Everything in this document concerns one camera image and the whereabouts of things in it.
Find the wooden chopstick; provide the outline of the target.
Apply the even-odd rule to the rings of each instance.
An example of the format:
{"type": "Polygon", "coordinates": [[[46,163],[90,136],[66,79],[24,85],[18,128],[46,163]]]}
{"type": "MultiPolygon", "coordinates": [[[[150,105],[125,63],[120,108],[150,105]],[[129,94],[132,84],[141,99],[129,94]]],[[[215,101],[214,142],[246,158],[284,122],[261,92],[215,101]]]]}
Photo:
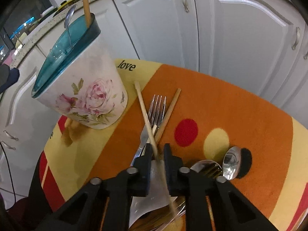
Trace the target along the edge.
{"type": "Polygon", "coordinates": [[[168,191],[168,186],[167,186],[167,182],[166,182],[166,175],[164,172],[164,168],[161,164],[161,161],[159,159],[159,155],[158,155],[158,148],[153,136],[153,132],[152,132],[152,128],[148,119],[148,114],[146,112],[146,108],[144,105],[144,100],[142,98],[142,94],[141,94],[141,86],[139,84],[138,81],[134,81],[134,85],[135,85],[135,89],[138,95],[138,99],[139,99],[139,103],[141,106],[141,111],[142,111],[142,115],[145,121],[145,125],[146,125],[146,129],[147,129],[147,133],[148,133],[148,137],[150,139],[150,144],[152,147],[152,151],[153,151],[153,155],[155,157],[155,161],[158,167],[158,174],[159,174],[159,178],[162,184],[162,191],[164,193],[164,196],[168,199],[168,204],[169,204],[169,209],[170,212],[172,213],[173,217],[176,218],[177,217],[177,207],[175,206],[175,204],[173,203],[170,195],[169,195],[169,191],[168,191]]]}
{"type": "Polygon", "coordinates": [[[172,101],[171,101],[171,103],[170,103],[170,105],[169,105],[167,113],[166,113],[166,115],[165,115],[165,117],[164,117],[160,127],[158,128],[158,131],[157,131],[156,135],[155,135],[156,144],[159,143],[159,141],[160,141],[160,139],[161,139],[161,137],[162,137],[162,135],[164,133],[164,130],[165,130],[167,124],[168,124],[168,121],[169,121],[169,119],[171,117],[171,114],[172,114],[172,112],[174,110],[174,107],[175,107],[175,105],[177,103],[177,100],[178,100],[178,97],[180,96],[180,93],[181,93],[181,89],[178,88],[176,93],[175,93],[175,95],[174,95],[174,97],[173,97],[173,99],[172,99],[172,101]]]}
{"type": "Polygon", "coordinates": [[[84,6],[84,16],[87,28],[91,25],[91,13],[90,13],[90,6],[89,6],[89,0],[82,0],[83,6],[84,6]]]}

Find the white ceramic spoon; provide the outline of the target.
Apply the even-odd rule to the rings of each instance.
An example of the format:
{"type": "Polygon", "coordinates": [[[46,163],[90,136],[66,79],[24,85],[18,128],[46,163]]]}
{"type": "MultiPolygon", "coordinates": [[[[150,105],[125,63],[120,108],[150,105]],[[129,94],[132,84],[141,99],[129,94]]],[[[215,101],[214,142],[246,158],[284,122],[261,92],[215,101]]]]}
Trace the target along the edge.
{"type": "Polygon", "coordinates": [[[146,197],[133,197],[130,208],[131,227],[142,215],[160,209],[169,204],[168,197],[164,193],[163,184],[159,176],[156,161],[151,161],[150,188],[146,197]]]}

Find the silver spoon in holder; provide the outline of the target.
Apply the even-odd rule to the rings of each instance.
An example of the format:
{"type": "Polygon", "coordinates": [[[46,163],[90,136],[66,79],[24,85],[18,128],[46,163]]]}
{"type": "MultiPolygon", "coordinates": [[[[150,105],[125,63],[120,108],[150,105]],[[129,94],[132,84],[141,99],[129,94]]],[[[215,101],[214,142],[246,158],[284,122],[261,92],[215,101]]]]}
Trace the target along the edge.
{"type": "Polygon", "coordinates": [[[68,39],[69,39],[69,44],[70,44],[71,48],[73,48],[73,45],[72,45],[72,40],[71,40],[71,36],[70,36],[70,32],[69,32],[69,24],[70,24],[70,21],[72,20],[72,17],[73,17],[73,14],[75,12],[75,9],[76,9],[76,4],[71,6],[71,8],[67,12],[67,14],[65,16],[65,19],[64,19],[64,28],[67,31],[68,39]]]}

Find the silver fork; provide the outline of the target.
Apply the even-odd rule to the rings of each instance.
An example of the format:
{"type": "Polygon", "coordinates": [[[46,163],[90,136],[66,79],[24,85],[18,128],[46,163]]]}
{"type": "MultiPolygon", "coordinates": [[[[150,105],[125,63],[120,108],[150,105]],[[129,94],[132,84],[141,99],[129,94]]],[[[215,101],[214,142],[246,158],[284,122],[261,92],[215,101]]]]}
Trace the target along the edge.
{"type": "MultiPolygon", "coordinates": [[[[166,110],[166,102],[167,102],[166,96],[162,95],[153,96],[148,110],[148,118],[152,130],[155,131],[158,130],[160,125],[162,124],[166,110]]],[[[148,133],[146,130],[146,126],[144,126],[140,135],[140,144],[131,162],[131,166],[134,165],[135,159],[141,156],[147,141],[148,141],[148,133]]]]}

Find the wooden chopstick in holder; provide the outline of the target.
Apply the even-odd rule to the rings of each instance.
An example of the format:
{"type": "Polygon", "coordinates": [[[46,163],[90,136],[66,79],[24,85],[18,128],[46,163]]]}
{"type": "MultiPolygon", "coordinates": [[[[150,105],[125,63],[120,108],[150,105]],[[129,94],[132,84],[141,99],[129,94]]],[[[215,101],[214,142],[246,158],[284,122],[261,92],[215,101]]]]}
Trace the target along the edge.
{"type": "Polygon", "coordinates": [[[89,6],[89,0],[82,0],[83,6],[84,6],[84,16],[87,28],[91,25],[91,13],[90,13],[90,6],[89,6]]]}

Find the orange yellow patterned mat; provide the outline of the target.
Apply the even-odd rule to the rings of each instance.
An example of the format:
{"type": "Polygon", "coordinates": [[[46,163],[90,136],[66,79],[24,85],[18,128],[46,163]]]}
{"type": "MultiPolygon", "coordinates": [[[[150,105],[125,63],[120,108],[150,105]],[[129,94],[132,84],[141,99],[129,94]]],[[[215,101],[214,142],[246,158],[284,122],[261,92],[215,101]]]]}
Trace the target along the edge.
{"type": "Polygon", "coordinates": [[[169,143],[184,164],[220,161],[231,146],[252,153],[252,167],[233,184],[278,230],[296,230],[307,216],[307,129],[264,99],[220,79],[144,60],[115,62],[128,105],[112,126],[94,130],[61,117],[40,159],[40,180],[53,211],[90,178],[107,179],[129,167],[144,120],[134,81],[146,106],[155,94],[181,94],[160,145],[169,143]]]}

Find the yellow lidded black pot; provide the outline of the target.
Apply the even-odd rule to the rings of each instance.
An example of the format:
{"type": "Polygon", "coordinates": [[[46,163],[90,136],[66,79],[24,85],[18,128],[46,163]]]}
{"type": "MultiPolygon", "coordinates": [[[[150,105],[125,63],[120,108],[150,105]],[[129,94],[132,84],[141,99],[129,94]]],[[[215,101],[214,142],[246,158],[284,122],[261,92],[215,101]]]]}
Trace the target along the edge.
{"type": "Polygon", "coordinates": [[[53,17],[55,17],[56,15],[58,15],[59,13],[61,13],[63,10],[65,10],[66,8],[74,5],[75,3],[77,3],[80,0],[69,0],[69,1],[64,1],[61,3],[61,6],[57,9],[57,11],[55,12],[55,14],[53,15],[53,17]]]}

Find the silver spoon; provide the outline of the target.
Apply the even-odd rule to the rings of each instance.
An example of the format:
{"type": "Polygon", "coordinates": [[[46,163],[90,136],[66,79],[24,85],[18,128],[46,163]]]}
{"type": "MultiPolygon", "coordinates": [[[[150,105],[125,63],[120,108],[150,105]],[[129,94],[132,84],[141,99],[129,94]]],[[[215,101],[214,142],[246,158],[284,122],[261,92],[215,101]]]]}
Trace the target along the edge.
{"type": "Polygon", "coordinates": [[[222,161],[222,173],[227,180],[235,179],[240,171],[241,149],[238,146],[230,148],[222,161]]]}
{"type": "Polygon", "coordinates": [[[191,170],[197,173],[201,173],[210,179],[216,179],[217,177],[222,176],[221,166],[212,160],[198,161],[193,166],[191,166],[191,170]]]}
{"type": "Polygon", "coordinates": [[[64,19],[64,28],[67,31],[68,39],[69,39],[69,44],[70,44],[71,48],[73,48],[73,45],[72,45],[72,40],[71,40],[71,36],[70,36],[70,32],[69,32],[69,24],[70,24],[70,21],[72,20],[72,17],[73,17],[73,14],[75,12],[75,9],[76,9],[76,4],[71,6],[71,8],[67,12],[67,14],[65,16],[65,19],[64,19]]]}

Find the floral ceramic utensil holder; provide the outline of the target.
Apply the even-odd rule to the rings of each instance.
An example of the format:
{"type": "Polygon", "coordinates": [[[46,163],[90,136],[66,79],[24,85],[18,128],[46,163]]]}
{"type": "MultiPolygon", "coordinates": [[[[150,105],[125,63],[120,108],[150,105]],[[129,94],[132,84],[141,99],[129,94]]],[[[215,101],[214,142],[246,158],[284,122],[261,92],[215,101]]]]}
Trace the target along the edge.
{"type": "Polygon", "coordinates": [[[90,25],[80,16],[57,39],[31,96],[93,129],[107,128],[120,118],[128,95],[94,14],[90,25]]]}

